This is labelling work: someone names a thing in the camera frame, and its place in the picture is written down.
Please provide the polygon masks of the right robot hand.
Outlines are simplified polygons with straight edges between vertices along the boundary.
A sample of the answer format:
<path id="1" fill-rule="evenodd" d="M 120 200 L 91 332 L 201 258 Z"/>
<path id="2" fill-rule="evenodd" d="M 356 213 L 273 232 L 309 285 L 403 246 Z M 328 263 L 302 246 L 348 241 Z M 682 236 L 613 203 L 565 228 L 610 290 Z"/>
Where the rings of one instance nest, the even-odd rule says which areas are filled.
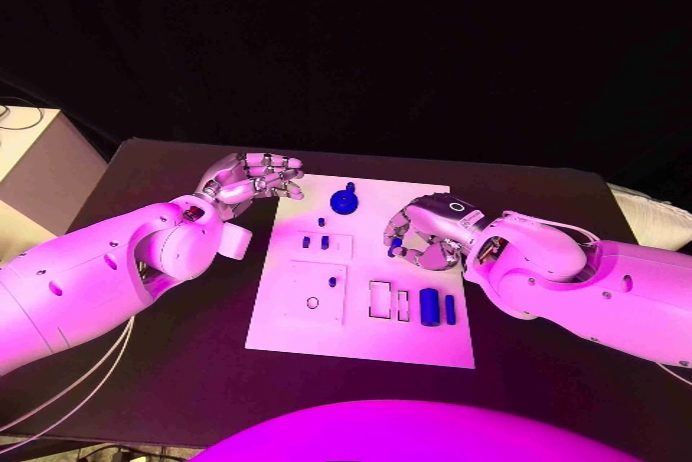
<path id="1" fill-rule="evenodd" d="M 478 247 L 491 222 L 480 209 L 450 193 L 420 196 L 388 222 L 384 231 L 388 256 L 404 259 L 424 270 L 447 271 Z M 427 243 L 424 250 L 404 246 L 410 231 Z"/>

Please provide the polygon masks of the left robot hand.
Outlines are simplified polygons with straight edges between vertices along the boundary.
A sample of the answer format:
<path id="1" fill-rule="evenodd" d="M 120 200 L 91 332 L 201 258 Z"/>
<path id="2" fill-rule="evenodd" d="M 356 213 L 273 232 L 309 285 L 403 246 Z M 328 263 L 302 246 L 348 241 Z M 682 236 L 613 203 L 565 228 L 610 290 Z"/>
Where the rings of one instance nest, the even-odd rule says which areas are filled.
<path id="1" fill-rule="evenodd" d="M 296 180 L 305 176 L 300 159 L 271 153 L 232 153 L 207 170 L 194 195 L 217 209 L 224 221 L 237 218 L 256 199 L 305 197 Z"/>

